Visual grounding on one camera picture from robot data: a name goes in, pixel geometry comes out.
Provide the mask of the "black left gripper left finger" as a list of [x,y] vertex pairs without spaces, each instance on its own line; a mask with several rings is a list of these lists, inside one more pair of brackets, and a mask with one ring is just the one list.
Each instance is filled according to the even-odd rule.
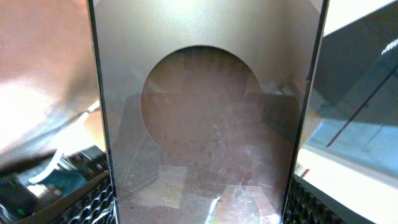
[[75,190],[20,221],[21,224],[114,224],[111,177],[104,171]]

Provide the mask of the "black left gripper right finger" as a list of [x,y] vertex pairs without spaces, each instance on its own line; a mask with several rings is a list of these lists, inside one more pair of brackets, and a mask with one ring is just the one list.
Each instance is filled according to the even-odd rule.
[[294,177],[290,184],[282,223],[344,224],[345,222]]

